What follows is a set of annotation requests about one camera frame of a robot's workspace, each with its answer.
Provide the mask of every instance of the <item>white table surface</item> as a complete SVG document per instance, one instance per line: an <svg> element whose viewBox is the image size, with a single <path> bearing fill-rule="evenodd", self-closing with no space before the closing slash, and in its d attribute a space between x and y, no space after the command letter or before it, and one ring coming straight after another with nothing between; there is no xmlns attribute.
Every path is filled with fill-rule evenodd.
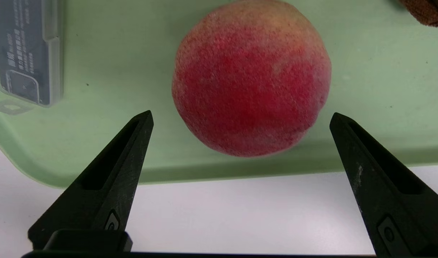
<svg viewBox="0 0 438 258"><path fill-rule="evenodd" d="M438 193L438 166L412 171ZM0 257L30 251L28 228L61 192L0 151ZM139 186L127 232L132 251L373 253L345 173Z"/></svg>

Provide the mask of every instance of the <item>green tray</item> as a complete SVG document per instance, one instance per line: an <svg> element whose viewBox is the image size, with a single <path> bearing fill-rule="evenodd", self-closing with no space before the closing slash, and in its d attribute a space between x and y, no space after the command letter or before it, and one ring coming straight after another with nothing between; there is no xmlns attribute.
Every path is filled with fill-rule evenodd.
<svg viewBox="0 0 438 258"><path fill-rule="evenodd" d="M438 163L438 28L393 0L291 0L317 28L332 60L331 92L302 142L265 158L210 150L171 98L177 47L206 13L229 0L65 1L64 97L0 112L0 148L25 175L66 187L132 116L155 127L141 183L215 180L342 169L329 132L350 116L407 165Z"/></svg>

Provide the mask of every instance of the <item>fuzzy peach skin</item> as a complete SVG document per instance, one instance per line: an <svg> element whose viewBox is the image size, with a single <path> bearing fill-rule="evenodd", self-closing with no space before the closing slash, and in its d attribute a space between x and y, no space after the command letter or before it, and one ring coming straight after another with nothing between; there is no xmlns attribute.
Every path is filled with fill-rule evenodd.
<svg viewBox="0 0 438 258"><path fill-rule="evenodd" d="M172 94L201 142L255 157L300 141L326 102L330 77L324 44L295 7L239 0L209 13L183 39Z"/></svg>

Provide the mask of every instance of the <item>brown cloth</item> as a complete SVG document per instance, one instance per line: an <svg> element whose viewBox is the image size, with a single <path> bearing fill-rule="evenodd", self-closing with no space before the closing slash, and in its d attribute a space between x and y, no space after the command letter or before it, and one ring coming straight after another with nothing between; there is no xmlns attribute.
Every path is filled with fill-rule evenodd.
<svg viewBox="0 0 438 258"><path fill-rule="evenodd" d="M399 0L421 24L438 27L438 0Z"/></svg>

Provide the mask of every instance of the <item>scratch mark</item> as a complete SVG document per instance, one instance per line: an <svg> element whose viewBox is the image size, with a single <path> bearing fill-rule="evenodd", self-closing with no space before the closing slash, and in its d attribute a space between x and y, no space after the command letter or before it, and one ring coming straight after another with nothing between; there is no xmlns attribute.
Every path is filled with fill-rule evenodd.
<svg viewBox="0 0 438 258"><path fill-rule="evenodd" d="M356 174L356 177L353 180L353 184L352 184L352 189L354 194L357 193L358 189L361 187L361 176L362 176L362 172L363 172L363 167L362 165L358 164L358 173Z"/></svg>

